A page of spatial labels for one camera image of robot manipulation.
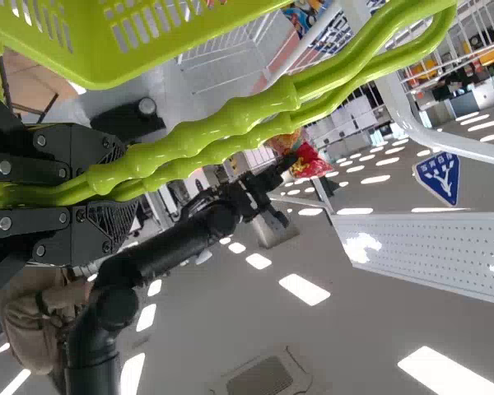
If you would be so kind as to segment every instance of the white pegboard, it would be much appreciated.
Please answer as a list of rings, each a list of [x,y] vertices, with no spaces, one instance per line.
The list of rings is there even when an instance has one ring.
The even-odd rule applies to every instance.
[[[334,225],[356,268],[494,303],[494,213],[351,216]]]

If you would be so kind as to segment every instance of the blue triangular sign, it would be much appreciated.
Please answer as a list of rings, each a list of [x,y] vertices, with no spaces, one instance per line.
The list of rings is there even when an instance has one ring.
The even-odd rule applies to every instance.
[[[413,166],[413,173],[420,185],[428,189],[448,206],[456,206],[459,200],[459,157],[441,152]]]

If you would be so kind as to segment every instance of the snack bag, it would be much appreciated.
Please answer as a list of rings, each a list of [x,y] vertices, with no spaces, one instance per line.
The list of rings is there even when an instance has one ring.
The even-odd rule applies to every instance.
[[[322,177],[333,171],[333,167],[319,158],[319,153],[307,142],[295,151],[298,161],[291,167],[291,173],[297,179]]]

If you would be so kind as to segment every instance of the screw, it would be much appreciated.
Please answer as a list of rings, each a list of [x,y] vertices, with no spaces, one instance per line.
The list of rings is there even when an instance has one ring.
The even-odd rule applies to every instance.
[[[75,218],[77,219],[77,222],[84,222],[86,220],[86,212],[84,210],[77,211]]]
[[[45,248],[45,246],[43,246],[43,245],[39,245],[39,246],[36,248],[36,254],[37,254],[39,257],[43,257],[45,253],[46,253],[46,248]]]
[[[109,251],[110,251],[110,242],[109,241],[105,241],[102,244],[102,252],[103,253],[108,253]]]
[[[8,175],[9,173],[11,173],[11,162],[9,162],[8,160],[3,160],[2,162],[0,162],[0,173],[2,173],[3,175]]]
[[[12,224],[13,224],[13,222],[11,221],[11,218],[9,218],[8,216],[4,216],[0,220],[0,229],[1,230],[10,230]]]
[[[45,146],[45,145],[46,145],[46,137],[44,136],[44,134],[41,134],[41,135],[39,135],[39,136],[36,138],[36,143],[37,143],[39,146]]]

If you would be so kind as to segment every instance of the ceiling vent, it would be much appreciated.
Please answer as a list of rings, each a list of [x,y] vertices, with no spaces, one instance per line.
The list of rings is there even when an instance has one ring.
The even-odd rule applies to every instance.
[[[224,374],[209,389],[212,395],[310,395],[313,375],[290,346],[280,346]]]

